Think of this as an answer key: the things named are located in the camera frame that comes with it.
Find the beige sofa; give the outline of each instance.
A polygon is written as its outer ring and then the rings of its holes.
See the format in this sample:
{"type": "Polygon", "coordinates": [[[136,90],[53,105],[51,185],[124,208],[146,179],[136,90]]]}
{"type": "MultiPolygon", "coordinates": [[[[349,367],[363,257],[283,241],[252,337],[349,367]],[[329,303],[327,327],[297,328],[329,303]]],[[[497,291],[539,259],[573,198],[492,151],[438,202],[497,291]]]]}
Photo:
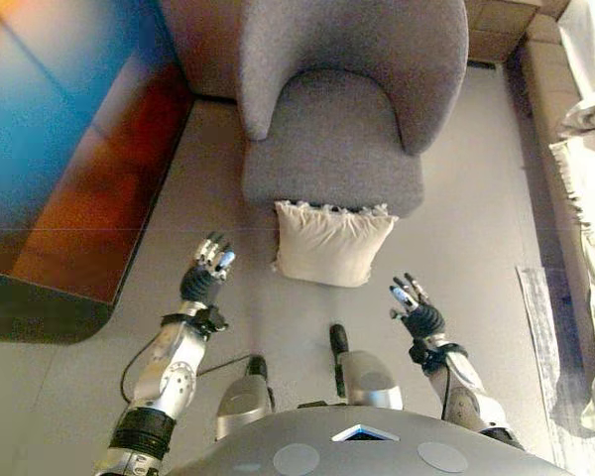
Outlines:
{"type": "Polygon", "coordinates": [[[571,73],[556,19],[569,0],[542,0],[521,46],[520,59],[535,120],[540,156],[548,182],[557,235],[589,382],[595,374],[595,337],[588,304],[588,276],[580,244],[576,215],[566,197],[548,144],[558,142],[555,127],[565,112],[580,99],[571,73]]]}

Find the fabric upholstery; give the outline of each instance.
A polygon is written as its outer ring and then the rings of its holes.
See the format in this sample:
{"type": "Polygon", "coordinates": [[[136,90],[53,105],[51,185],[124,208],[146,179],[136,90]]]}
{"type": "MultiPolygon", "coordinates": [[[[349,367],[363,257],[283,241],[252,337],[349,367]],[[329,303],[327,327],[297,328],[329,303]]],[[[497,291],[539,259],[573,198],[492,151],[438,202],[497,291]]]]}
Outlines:
{"type": "Polygon", "coordinates": [[[557,23],[548,15],[537,14],[527,27],[527,39],[532,42],[553,43],[559,45],[562,43],[562,37],[559,34],[557,23]]]}
{"type": "Polygon", "coordinates": [[[315,70],[292,79],[267,140],[249,144],[244,194],[254,203],[305,200],[400,216],[422,201],[420,162],[401,147],[388,96],[364,76],[315,70]]]}
{"type": "Polygon", "coordinates": [[[241,0],[160,0],[189,88],[236,98],[241,0]]]}
{"type": "Polygon", "coordinates": [[[385,210],[349,213],[287,201],[276,202],[276,211],[277,270],[288,278],[344,288],[368,283],[375,255],[399,219],[385,210]]]}
{"type": "Polygon", "coordinates": [[[548,15],[554,19],[558,19],[564,12],[570,0],[541,0],[542,7],[539,12],[543,15],[548,15]]]}
{"type": "Polygon", "coordinates": [[[374,79],[411,156],[431,144],[458,94],[467,60],[461,0],[244,0],[242,13],[238,101],[252,140],[267,138],[281,91],[309,69],[374,79]]]}
{"type": "Polygon", "coordinates": [[[566,111],[580,100],[564,47],[527,42],[523,73],[529,87],[537,131],[547,144],[557,142],[557,124],[566,111]]]}

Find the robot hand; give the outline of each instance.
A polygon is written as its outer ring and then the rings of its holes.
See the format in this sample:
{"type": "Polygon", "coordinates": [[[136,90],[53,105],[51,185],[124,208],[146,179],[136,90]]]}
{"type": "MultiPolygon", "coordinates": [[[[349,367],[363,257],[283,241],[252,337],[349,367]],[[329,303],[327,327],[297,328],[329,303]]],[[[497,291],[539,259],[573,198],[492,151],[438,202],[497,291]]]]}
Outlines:
{"type": "Polygon", "coordinates": [[[390,291],[403,310],[391,309],[413,338],[410,356],[421,365],[443,404],[441,419],[523,449],[501,405],[492,399],[467,358],[465,349],[445,338],[445,321],[418,281],[394,278],[390,291]]]}
{"type": "Polygon", "coordinates": [[[221,240],[222,235],[212,232],[198,246],[180,282],[180,298],[183,302],[196,302],[205,307],[213,305],[236,258],[229,243],[221,248],[221,240]]]}

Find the robot finger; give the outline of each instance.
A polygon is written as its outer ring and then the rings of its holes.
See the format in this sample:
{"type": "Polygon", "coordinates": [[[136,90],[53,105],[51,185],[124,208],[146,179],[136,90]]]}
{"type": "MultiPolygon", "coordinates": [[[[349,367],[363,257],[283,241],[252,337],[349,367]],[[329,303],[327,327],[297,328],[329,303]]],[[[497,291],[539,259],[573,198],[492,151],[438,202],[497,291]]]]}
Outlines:
{"type": "Polygon", "coordinates": [[[212,231],[211,233],[209,233],[209,235],[207,235],[207,238],[205,238],[200,243],[200,245],[198,245],[198,248],[196,249],[196,253],[194,253],[195,261],[200,261],[200,262],[205,261],[205,259],[207,258],[207,253],[209,252],[209,248],[213,244],[213,239],[215,236],[216,236],[216,233],[212,231]]]}
{"type": "Polygon", "coordinates": [[[218,260],[218,264],[216,265],[216,272],[224,271],[225,274],[229,272],[229,268],[231,268],[232,263],[236,259],[236,254],[228,249],[227,251],[222,253],[222,256],[218,260]]]}
{"type": "Polygon", "coordinates": [[[412,312],[418,307],[417,300],[403,288],[390,286],[390,293],[404,307],[406,312],[412,312]]]}
{"type": "Polygon", "coordinates": [[[429,304],[429,295],[425,292],[425,290],[418,283],[415,277],[410,273],[404,273],[404,276],[410,282],[410,284],[413,285],[413,289],[415,290],[415,293],[418,295],[419,300],[424,304],[429,304]]]}
{"type": "Polygon", "coordinates": [[[222,235],[220,235],[218,238],[216,238],[214,240],[214,242],[211,243],[211,245],[209,246],[209,249],[207,250],[206,260],[207,260],[207,263],[209,264],[209,266],[211,266],[211,264],[215,261],[216,255],[219,254],[218,250],[220,249],[220,240],[221,239],[222,239],[222,235]]]}
{"type": "Polygon", "coordinates": [[[390,309],[390,319],[396,319],[396,320],[403,321],[408,316],[409,316],[409,314],[406,310],[401,311],[401,310],[394,309],[394,308],[390,309]]]}

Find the black band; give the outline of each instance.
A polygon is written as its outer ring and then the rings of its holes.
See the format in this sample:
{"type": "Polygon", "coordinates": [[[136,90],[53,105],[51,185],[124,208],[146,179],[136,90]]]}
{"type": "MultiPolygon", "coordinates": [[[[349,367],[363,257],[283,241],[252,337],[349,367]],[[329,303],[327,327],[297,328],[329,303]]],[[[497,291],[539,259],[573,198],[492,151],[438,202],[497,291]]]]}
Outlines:
{"type": "Polygon", "coordinates": [[[415,355],[413,355],[414,350],[415,347],[413,346],[413,348],[410,349],[411,356],[413,357],[413,360],[416,363],[421,364],[421,368],[426,374],[431,374],[438,370],[440,367],[444,366],[447,354],[450,352],[458,352],[459,354],[463,354],[465,357],[467,357],[467,351],[465,350],[465,347],[459,344],[455,344],[453,342],[441,345],[436,350],[425,349],[425,354],[421,362],[418,361],[418,356],[416,357],[415,355]]]}
{"type": "Polygon", "coordinates": [[[158,410],[130,410],[117,425],[110,448],[125,448],[149,454],[159,460],[170,450],[176,422],[158,410]]]}

